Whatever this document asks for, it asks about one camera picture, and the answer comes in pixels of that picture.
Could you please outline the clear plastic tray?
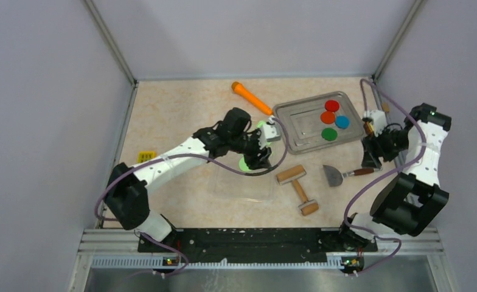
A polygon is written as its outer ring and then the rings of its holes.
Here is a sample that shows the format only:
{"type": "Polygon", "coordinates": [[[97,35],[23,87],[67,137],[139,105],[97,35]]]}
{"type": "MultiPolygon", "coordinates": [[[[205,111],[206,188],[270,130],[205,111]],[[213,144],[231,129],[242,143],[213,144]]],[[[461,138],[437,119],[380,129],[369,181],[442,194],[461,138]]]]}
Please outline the clear plastic tray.
{"type": "MultiPolygon", "coordinates": [[[[267,120],[267,117],[252,115],[252,126],[248,131],[256,129],[259,121],[267,120]]],[[[270,163],[272,165],[279,162],[282,157],[284,146],[281,142],[272,142],[268,146],[271,147],[273,153],[270,156],[270,163]]],[[[217,161],[233,168],[239,169],[239,160],[243,155],[228,152],[224,157],[216,159],[217,161]]],[[[272,201],[274,198],[274,171],[262,176],[242,176],[234,172],[230,172],[218,165],[211,163],[212,176],[207,186],[207,191],[213,197],[219,199],[242,200],[255,203],[266,203],[272,201]]],[[[251,173],[261,172],[263,170],[251,170],[251,173]]]]}

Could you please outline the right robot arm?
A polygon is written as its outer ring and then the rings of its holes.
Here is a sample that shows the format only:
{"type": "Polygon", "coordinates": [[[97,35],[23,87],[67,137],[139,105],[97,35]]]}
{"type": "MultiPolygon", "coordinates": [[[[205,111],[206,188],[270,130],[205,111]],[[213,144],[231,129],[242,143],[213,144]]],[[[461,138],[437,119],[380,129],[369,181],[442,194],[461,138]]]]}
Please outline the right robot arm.
{"type": "Polygon", "coordinates": [[[395,232],[418,236],[445,207],[449,193],[438,177],[440,151],[451,128],[451,117],[423,103],[412,108],[404,124],[389,124],[381,110],[365,111],[366,137],[360,173],[381,167],[406,151],[402,170],[375,198],[368,214],[355,213],[337,234],[346,251],[365,247],[376,235],[395,232]]]}

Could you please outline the red dough disc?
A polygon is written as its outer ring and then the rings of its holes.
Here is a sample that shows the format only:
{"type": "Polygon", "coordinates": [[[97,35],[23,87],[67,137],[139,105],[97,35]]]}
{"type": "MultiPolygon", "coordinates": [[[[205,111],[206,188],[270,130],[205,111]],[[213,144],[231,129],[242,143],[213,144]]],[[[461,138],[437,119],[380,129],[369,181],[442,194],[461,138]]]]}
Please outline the red dough disc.
{"type": "Polygon", "coordinates": [[[336,100],[330,99],[326,101],[324,107],[327,111],[335,113],[340,109],[340,103],[337,102],[336,100]]]}

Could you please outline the orange plastic rolling pin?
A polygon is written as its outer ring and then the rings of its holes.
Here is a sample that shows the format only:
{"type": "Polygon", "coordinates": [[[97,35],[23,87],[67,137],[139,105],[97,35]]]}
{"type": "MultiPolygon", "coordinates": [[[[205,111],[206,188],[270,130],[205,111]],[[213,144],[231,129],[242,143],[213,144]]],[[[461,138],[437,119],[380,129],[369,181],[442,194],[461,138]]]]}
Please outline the orange plastic rolling pin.
{"type": "Polygon", "coordinates": [[[272,116],[274,114],[273,110],[266,103],[261,101],[253,93],[246,89],[240,82],[233,82],[231,85],[231,89],[235,94],[244,98],[251,105],[253,105],[255,108],[257,108],[259,111],[266,114],[267,116],[272,116]]]}

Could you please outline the round cut green wrapper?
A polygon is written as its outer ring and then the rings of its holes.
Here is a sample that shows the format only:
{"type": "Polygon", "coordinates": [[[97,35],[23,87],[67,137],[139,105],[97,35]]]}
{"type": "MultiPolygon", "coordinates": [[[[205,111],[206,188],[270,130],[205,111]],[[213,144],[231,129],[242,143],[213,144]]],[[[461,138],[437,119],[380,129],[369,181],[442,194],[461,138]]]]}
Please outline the round cut green wrapper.
{"type": "Polygon", "coordinates": [[[242,172],[250,172],[250,168],[247,166],[246,162],[245,162],[245,157],[242,156],[238,162],[238,166],[239,166],[239,169],[242,171],[242,172]]]}

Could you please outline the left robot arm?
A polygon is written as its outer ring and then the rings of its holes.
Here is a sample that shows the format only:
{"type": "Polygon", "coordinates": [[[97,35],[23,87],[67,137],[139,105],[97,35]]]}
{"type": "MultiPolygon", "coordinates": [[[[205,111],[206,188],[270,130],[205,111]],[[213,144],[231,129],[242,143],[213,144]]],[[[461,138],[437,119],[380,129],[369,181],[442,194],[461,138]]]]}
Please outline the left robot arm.
{"type": "Polygon", "coordinates": [[[184,142],[156,158],[127,166],[116,165],[96,205],[104,203],[114,221],[125,230],[140,232],[160,251],[169,251],[176,239],[172,225],[149,207],[149,196],[187,171],[214,163],[242,176],[266,175],[280,166],[271,164],[270,142],[285,142],[288,131],[280,119],[270,115],[260,127],[250,129],[251,116],[243,109],[230,109],[223,120],[200,128],[184,142]]]}

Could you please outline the metal scraper wooden handle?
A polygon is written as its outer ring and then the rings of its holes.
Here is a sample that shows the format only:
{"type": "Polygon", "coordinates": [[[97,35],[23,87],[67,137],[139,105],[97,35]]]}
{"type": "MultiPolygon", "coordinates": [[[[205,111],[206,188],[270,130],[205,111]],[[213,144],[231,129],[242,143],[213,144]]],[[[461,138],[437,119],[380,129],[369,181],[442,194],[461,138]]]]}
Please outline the metal scraper wooden handle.
{"type": "Polygon", "coordinates": [[[345,178],[348,178],[350,176],[368,175],[379,171],[380,169],[361,168],[350,170],[348,172],[340,172],[337,168],[331,165],[323,165],[323,170],[329,187],[338,187],[343,183],[345,178]]]}

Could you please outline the orange dough disc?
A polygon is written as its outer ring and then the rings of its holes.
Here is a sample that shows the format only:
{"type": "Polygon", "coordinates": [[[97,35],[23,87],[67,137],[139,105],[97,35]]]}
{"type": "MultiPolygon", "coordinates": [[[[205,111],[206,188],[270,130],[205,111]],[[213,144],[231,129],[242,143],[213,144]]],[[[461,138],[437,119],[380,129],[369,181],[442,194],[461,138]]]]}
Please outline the orange dough disc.
{"type": "Polygon", "coordinates": [[[322,123],[331,125],[336,121],[336,115],[333,111],[325,111],[320,115],[320,120],[322,123]]]}

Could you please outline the green dough disc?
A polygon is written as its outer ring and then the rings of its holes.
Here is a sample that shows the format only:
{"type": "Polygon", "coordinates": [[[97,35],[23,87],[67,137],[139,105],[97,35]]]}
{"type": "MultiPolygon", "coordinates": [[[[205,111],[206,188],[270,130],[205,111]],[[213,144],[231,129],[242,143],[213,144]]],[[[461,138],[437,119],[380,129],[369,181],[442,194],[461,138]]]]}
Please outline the green dough disc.
{"type": "Polygon", "coordinates": [[[338,132],[334,128],[325,128],[321,132],[321,137],[326,141],[335,141],[338,138],[338,132]]]}

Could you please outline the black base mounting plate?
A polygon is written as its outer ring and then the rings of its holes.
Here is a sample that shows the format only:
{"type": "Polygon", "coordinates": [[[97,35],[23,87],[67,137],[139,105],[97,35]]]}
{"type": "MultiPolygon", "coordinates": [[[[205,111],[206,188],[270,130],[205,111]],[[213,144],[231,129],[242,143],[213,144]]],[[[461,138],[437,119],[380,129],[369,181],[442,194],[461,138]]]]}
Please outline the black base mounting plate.
{"type": "Polygon", "coordinates": [[[376,243],[350,241],[337,228],[185,228],[163,244],[190,263],[324,263],[331,252],[375,252],[376,243]]]}

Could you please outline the wooden double-ended roller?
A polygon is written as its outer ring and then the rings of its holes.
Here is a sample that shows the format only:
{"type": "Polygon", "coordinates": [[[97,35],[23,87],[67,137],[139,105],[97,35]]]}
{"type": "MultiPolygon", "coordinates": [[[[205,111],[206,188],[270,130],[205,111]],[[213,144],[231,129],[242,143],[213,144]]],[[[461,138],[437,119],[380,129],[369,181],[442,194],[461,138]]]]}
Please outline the wooden double-ended roller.
{"type": "Polygon", "coordinates": [[[291,184],[293,186],[297,196],[301,200],[298,209],[304,217],[319,210],[318,202],[308,198],[304,188],[299,182],[299,180],[306,174],[307,172],[305,168],[302,165],[297,165],[276,175],[276,181],[279,185],[291,184]]]}

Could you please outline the small wooden block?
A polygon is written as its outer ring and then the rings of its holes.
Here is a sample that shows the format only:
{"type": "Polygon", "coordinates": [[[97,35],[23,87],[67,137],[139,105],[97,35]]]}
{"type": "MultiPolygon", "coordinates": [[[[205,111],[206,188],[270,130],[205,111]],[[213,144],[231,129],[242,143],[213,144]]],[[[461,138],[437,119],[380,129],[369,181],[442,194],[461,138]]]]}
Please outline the small wooden block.
{"type": "Polygon", "coordinates": [[[389,112],[390,112],[389,104],[386,103],[386,102],[383,102],[383,103],[381,104],[381,108],[382,108],[382,110],[383,110],[385,113],[389,113],[389,112]]]}

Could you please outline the yellow red blue toy brick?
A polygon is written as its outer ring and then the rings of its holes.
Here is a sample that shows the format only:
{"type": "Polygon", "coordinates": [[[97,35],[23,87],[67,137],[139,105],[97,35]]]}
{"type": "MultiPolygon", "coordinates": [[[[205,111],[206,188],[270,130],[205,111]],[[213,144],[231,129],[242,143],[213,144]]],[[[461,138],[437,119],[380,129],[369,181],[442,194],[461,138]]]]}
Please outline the yellow red blue toy brick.
{"type": "Polygon", "coordinates": [[[156,157],[155,151],[140,151],[137,156],[137,163],[143,163],[156,157]]]}

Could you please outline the blue dough disc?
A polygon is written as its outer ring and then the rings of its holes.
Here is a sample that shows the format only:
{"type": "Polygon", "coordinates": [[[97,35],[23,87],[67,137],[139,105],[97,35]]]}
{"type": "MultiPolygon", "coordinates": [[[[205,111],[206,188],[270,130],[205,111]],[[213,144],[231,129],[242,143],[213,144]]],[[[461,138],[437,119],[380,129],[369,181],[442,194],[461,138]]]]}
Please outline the blue dough disc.
{"type": "Polygon", "coordinates": [[[336,116],[335,125],[339,129],[347,129],[350,126],[350,120],[347,116],[336,116]]]}

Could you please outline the stainless steel tray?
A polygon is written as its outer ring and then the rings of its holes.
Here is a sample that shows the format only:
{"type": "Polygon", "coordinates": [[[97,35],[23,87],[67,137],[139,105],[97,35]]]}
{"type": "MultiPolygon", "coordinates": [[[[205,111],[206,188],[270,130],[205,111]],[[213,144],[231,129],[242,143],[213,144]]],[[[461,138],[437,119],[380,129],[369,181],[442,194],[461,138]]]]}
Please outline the stainless steel tray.
{"type": "Polygon", "coordinates": [[[360,116],[348,95],[342,91],[280,103],[274,106],[273,111],[287,128],[289,152],[293,155],[335,147],[364,136],[360,116]],[[335,115],[349,118],[350,126],[347,129],[339,129],[335,123],[327,125],[321,122],[320,115],[326,111],[324,105],[330,99],[340,103],[340,109],[335,115]],[[321,132],[325,128],[334,128],[338,132],[338,138],[335,141],[324,140],[321,132]]]}

